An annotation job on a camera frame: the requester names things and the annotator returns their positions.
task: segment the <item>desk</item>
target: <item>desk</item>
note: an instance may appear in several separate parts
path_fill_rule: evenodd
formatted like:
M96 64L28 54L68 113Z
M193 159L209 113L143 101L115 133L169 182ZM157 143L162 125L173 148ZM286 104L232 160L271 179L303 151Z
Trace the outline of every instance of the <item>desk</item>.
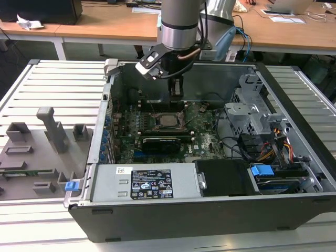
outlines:
M252 51L336 55L335 15L327 14L327 19L335 22L317 22L305 15L299 15L298 18L304 19L306 24L275 23L269 18L262 18L258 15L259 13L263 17L268 17L268 15L260 11L261 9L266 9L266 4L269 4L267 0L257 0L256 6L244 3L245 7L248 10L250 9L249 12L233 12L233 15L241 16L244 21L245 32L253 40ZM324 14L326 10L320 6L321 3L312 3L307 10L312 13ZM235 17L234 20L236 26L242 26L239 17ZM241 35L236 35L230 47L231 54L236 54L242 45L243 39Z
M16 23L0 23L14 40L49 41L54 43L57 56L66 60L64 43L119 45L155 45L158 15L132 13L132 8L95 2L83 3L83 13L76 25L45 24L45 29L24 30ZM6 36L0 32L0 39Z

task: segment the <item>power supply label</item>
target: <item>power supply label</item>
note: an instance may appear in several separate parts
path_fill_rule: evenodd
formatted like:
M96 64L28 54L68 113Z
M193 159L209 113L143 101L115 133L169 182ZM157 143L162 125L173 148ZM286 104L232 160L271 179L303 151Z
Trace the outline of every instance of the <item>power supply label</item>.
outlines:
M173 197L170 170L132 171L131 198L133 200Z

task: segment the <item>green circuit board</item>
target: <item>green circuit board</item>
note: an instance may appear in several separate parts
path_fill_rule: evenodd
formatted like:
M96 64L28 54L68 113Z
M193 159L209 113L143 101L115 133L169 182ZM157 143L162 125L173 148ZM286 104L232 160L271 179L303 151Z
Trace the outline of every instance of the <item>green circuit board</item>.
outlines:
M224 150L220 147L214 129L216 111L207 110L204 103L189 103L188 107L177 113L141 112L129 106L119 116L118 126L114 125L119 149L117 163L191 163L197 159L223 159ZM179 119L180 125L173 126ZM142 152L145 138L181 139L179 153L171 155L148 155Z

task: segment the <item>copper pipe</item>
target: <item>copper pipe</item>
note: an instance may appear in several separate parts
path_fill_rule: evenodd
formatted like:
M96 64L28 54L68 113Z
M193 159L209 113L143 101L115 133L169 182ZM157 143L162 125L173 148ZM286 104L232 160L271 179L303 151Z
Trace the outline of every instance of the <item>copper pipe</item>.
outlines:
M178 58L179 60L186 60L186 59L189 59L189 58L195 56L195 55L198 54L200 51L201 51L201 49L198 48L198 49L192 51L191 53L189 53L189 54L187 54L187 55L185 55L185 56L178 55L177 58Z

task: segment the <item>blue cable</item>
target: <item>blue cable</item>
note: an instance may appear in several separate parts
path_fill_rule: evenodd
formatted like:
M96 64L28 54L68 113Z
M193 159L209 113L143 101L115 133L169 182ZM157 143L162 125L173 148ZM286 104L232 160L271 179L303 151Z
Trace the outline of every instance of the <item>blue cable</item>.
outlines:
M250 48L250 42L249 42L249 40L248 40L248 36L247 36L242 30L240 30L240 29L237 28L237 27L236 27L236 29L237 29L237 31L239 31L239 32L246 38L246 40L247 40L247 51L246 51L246 55L245 55L245 57L244 57L244 59L243 59L243 62L245 62L245 60L247 59L247 56L248 56L248 54L250 53L250 50L251 50L251 48Z

